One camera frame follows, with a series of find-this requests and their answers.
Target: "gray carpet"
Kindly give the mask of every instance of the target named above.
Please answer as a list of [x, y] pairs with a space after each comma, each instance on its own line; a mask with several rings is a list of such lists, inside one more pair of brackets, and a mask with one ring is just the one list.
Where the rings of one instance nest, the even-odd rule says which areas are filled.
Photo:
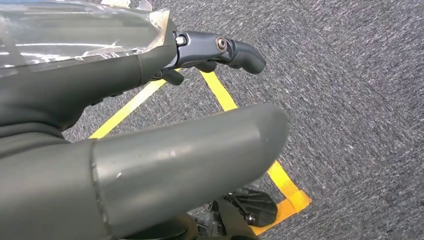
[[[261, 235], [276, 239], [424, 239], [424, 3], [341, 0], [155, 0], [180, 29], [256, 45], [252, 76], [215, 72], [239, 106], [286, 109], [279, 161], [312, 204]], [[221, 111], [201, 75], [184, 70], [111, 134]], [[139, 89], [89, 107], [65, 136], [87, 138]], [[283, 196], [264, 176], [253, 183]]]

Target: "black mechanical part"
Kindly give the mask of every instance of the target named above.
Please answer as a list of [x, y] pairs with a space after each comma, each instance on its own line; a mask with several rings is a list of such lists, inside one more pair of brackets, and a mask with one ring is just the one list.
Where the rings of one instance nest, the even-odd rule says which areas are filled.
[[185, 38], [186, 44], [177, 46], [178, 60], [174, 68], [191, 68], [224, 53], [218, 49], [217, 38], [222, 37], [217, 34], [183, 31], [178, 33], [178, 37]]
[[251, 74], [261, 73], [267, 62], [253, 46], [236, 40], [227, 39], [226, 52], [217, 58], [217, 62], [233, 69], [243, 68]]
[[225, 199], [236, 206], [247, 224], [255, 227], [265, 227], [276, 221], [277, 204], [265, 192], [248, 188], [232, 192]]
[[220, 63], [259, 74], [267, 64], [256, 48], [241, 41], [207, 32], [183, 31], [175, 34], [177, 57], [167, 68], [196, 67], [209, 73], [215, 69], [216, 63]]

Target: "yellow tape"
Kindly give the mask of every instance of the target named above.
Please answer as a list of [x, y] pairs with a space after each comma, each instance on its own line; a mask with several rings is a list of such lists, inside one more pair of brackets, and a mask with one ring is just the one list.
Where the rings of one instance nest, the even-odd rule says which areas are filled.
[[206, 80], [207, 85], [209, 86], [212, 93], [218, 99], [219, 104], [222, 106], [224, 111], [229, 111], [237, 108], [236, 103], [234, 102], [231, 95], [225, 89], [225, 87], [218, 80], [215, 72], [200, 72], [203, 78]]
[[[237, 108], [233, 98], [214, 72], [201, 72], [201, 74], [224, 111]], [[286, 199], [278, 204], [278, 214], [273, 224], [261, 228], [252, 227], [256, 235], [265, 232], [291, 215], [299, 213], [311, 203], [311, 199], [298, 189], [278, 161], [275, 161], [269, 168], [268, 175]]]

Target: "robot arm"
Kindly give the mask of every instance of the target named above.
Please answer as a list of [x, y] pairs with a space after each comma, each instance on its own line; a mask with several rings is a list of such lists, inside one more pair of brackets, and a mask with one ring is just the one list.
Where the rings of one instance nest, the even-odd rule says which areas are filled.
[[[278, 157], [288, 120], [269, 104], [67, 142], [61, 131], [75, 124], [84, 108], [159, 78], [178, 85], [183, 78], [176, 68], [209, 72], [220, 63], [257, 74], [266, 63], [245, 43], [178, 32], [169, 18], [165, 28], [155, 26], [151, 12], [64, 1], [0, 5], [5, 53], [0, 71], [2, 238], [123, 238], [256, 180]], [[34, 33], [36, 43], [28, 43], [22, 31], [33, 25], [39, 25], [37, 33], [47, 28], [50, 36]], [[84, 49], [85, 55], [60, 58], [68, 50], [58, 39], [75, 43], [112, 35], [134, 40], [137, 26], [147, 50], [133, 49], [130, 41], [124, 47], [132, 54]], [[158, 36], [163, 36], [161, 43], [148, 49]], [[56, 53], [41, 53], [46, 43]], [[40, 56], [27, 58], [36, 50], [43, 63], [37, 63]]]

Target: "plastic wrap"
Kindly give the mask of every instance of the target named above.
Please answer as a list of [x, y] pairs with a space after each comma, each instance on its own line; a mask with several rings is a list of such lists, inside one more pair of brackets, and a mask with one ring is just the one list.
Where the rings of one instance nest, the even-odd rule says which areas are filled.
[[167, 9], [0, 1], [0, 77], [148, 52], [164, 44], [168, 19]]

